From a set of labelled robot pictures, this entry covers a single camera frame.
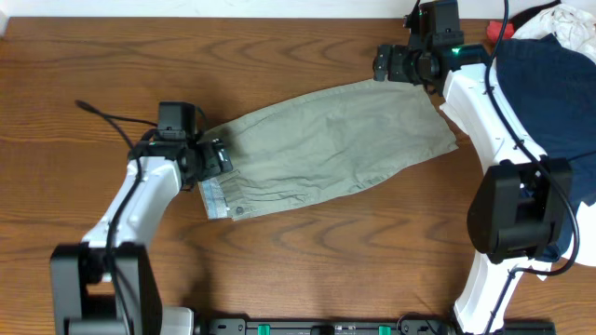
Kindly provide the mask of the khaki green shorts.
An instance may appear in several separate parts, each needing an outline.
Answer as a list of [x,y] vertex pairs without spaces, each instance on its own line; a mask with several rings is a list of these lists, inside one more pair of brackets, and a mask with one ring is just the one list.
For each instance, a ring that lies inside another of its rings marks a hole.
[[365,191],[456,150],[426,92],[372,79],[285,100],[212,128],[232,171],[199,190],[211,220],[234,221]]

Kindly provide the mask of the navy blue garment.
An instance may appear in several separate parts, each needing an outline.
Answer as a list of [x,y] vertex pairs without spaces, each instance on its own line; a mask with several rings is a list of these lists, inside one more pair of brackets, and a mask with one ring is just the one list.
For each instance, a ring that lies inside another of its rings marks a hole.
[[580,232],[576,261],[595,265],[595,62],[549,34],[510,39],[496,55],[497,82],[529,135],[573,170],[568,193]]

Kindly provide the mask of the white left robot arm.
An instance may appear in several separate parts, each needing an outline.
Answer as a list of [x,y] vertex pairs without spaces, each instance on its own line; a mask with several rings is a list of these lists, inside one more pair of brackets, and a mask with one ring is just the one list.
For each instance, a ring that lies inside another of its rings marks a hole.
[[58,334],[201,334],[187,307],[166,307],[148,257],[170,202],[232,170],[219,139],[206,140],[203,111],[162,101],[157,120],[129,148],[127,174],[98,223],[78,244],[59,244],[50,257]]

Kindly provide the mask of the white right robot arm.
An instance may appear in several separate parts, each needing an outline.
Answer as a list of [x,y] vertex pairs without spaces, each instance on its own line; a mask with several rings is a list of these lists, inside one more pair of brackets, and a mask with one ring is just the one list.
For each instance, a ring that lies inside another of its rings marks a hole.
[[441,109],[470,138],[483,178],[467,212],[476,252],[445,334],[553,334],[548,321],[507,321],[505,310],[521,276],[556,276],[540,261],[572,220],[572,169],[532,139],[497,81],[496,54],[468,45],[455,1],[416,2],[404,18],[409,42],[381,45],[374,80],[433,87]]

